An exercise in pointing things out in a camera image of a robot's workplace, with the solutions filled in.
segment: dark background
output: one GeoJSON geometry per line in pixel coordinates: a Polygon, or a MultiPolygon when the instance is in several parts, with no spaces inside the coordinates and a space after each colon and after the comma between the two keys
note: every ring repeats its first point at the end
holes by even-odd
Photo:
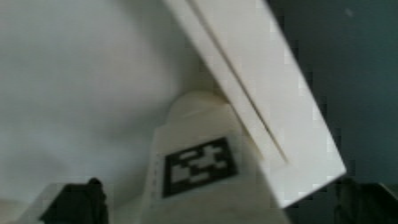
{"type": "MultiPolygon", "coordinates": [[[[349,168],[398,183],[398,1],[269,0],[349,168]]],[[[335,184],[287,210],[331,224],[335,184]]]]}

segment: white panel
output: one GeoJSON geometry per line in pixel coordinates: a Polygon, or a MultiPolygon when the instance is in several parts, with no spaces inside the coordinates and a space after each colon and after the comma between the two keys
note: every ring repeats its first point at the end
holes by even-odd
{"type": "Polygon", "coordinates": [[[276,151],[253,134],[280,204],[289,206],[338,178],[345,166],[271,9],[260,0],[168,2],[250,133],[264,122],[283,150],[289,166],[271,170],[276,151]]]}

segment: black object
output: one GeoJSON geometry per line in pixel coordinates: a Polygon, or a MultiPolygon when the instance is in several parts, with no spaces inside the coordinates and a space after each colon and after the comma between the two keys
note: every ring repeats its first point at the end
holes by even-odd
{"type": "Polygon", "coordinates": [[[347,178],[338,184],[337,224],[397,224],[398,200],[390,187],[360,184],[347,178]]]}
{"type": "Polygon", "coordinates": [[[221,138],[168,155],[164,169],[164,198],[234,177],[239,168],[228,139],[221,138]]]}
{"type": "Polygon", "coordinates": [[[42,216],[47,224],[109,224],[107,195],[102,181],[68,184],[42,216]]]}

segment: black and white square pattern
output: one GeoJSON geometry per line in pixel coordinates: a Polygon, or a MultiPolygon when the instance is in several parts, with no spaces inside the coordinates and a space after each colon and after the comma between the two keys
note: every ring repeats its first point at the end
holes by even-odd
{"type": "Polygon", "coordinates": [[[239,174],[228,139],[166,156],[164,198],[239,174]]]}

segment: white wall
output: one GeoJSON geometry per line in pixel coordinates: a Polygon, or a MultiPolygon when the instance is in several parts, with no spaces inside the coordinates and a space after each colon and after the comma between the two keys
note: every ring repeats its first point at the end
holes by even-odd
{"type": "Polygon", "coordinates": [[[114,205],[138,195],[200,68],[159,0],[0,1],[0,223],[52,182],[100,177],[114,205]]]}

